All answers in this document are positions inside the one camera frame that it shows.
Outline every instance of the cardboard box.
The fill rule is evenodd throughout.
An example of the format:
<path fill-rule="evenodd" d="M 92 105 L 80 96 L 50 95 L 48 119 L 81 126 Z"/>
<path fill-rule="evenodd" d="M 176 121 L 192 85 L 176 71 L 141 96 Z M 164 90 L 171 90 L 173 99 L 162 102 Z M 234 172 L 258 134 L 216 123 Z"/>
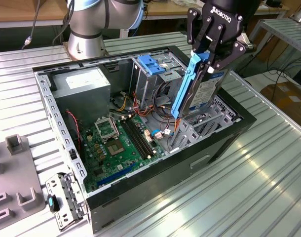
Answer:
<path fill-rule="evenodd" d="M 261 90 L 268 100 L 272 99 L 274 84 Z M 301 126 L 301 90 L 291 82 L 278 83 L 272 102 Z"/>
<path fill-rule="evenodd" d="M 40 0 L 42 6 L 46 0 Z M 24 11 L 36 11 L 38 0 L 0 0 L 0 6 L 16 8 Z"/>

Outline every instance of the robotic arm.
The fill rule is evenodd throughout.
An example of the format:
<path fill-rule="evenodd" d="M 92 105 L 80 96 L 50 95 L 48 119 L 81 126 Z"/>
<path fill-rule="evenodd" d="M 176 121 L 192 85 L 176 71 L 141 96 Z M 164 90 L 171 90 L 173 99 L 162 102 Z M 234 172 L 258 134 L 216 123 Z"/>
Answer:
<path fill-rule="evenodd" d="M 68 52 L 75 59 L 106 54 L 102 29 L 136 29 L 142 21 L 143 0 L 74 1 Z"/>
<path fill-rule="evenodd" d="M 260 5 L 260 0 L 204 0 L 202 8 L 203 26 L 194 36 L 193 23 L 201 13 L 196 8 L 188 10 L 188 43 L 192 45 L 192 58 L 185 79 L 172 107 L 172 115 L 181 118 L 196 110 L 210 106 L 210 101 L 221 85 L 221 80 L 208 82 L 212 74 L 220 71 L 248 51 L 254 50 L 244 32 L 250 18 Z"/>
<path fill-rule="evenodd" d="M 105 55 L 102 29 L 135 29 L 143 17 L 143 0 L 74 1 L 68 52 L 75 59 Z M 187 116 L 191 110 L 208 108 L 222 83 L 212 74 L 254 50 L 244 29 L 261 0 L 203 1 L 203 26 L 196 36 L 193 23 L 201 12 L 196 8 L 188 10 L 187 40 L 192 45 L 192 58 L 172 107 L 176 119 Z"/>

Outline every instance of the metal bracket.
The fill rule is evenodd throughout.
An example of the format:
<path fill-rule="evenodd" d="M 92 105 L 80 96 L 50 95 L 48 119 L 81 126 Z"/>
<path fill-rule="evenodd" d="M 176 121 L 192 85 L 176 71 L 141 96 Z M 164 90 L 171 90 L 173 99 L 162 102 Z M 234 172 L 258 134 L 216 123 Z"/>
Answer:
<path fill-rule="evenodd" d="M 54 215 L 60 231 L 83 219 L 84 214 L 87 213 L 86 207 L 79 184 L 73 174 L 55 174 L 45 184 L 48 193 L 59 200 L 58 211 Z"/>

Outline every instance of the power cable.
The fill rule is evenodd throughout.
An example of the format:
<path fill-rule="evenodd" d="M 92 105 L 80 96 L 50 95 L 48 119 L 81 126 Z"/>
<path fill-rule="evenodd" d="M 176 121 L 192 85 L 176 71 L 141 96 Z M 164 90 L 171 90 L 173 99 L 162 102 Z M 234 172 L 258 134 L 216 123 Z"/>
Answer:
<path fill-rule="evenodd" d="M 38 17 L 38 11 L 40 10 L 40 0 L 38 0 L 38 4 L 37 4 L 37 11 L 36 14 L 34 15 L 34 20 L 33 20 L 33 24 L 32 24 L 32 29 L 31 29 L 31 33 L 30 35 L 26 38 L 23 46 L 21 47 L 21 50 L 24 49 L 27 45 L 29 45 L 32 41 L 33 38 L 33 33 L 34 33 L 34 28 L 36 26 L 36 22 L 37 22 L 37 17 Z"/>
<path fill-rule="evenodd" d="M 68 7 L 68 10 L 67 10 L 67 13 L 66 15 L 64 16 L 64 19 L 63 19 L 63 26 L 62 26 L 62 29 L 60 31 L 60 33 L 53 39 L 52 41 L 52 45 L 54 46 L 55 44 L 55 41 L 58 37 L 61 36 L 61 34 L 66 30 L 66 28 L 68 27 L 70 21 L 71 21 L 71 18 L 73 16 L 73 13 L 74 13 L 74 7 L 75 7 L 75 0 L 72 0 L 69 7 Z"/>

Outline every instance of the connector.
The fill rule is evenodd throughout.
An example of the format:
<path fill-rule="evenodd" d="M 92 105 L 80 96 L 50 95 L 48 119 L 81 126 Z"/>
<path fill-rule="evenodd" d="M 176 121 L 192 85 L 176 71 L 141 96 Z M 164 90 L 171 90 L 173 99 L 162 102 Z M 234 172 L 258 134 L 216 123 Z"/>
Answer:
<path fill-rule="evenodd" d="M 155 133 L 154 137 L 155 137 L 157 140 L 159 140 L 159 139 L 162 139 L 162 138 L 163 138 L 163 136 L 162 136 L 161 132 Z"/>

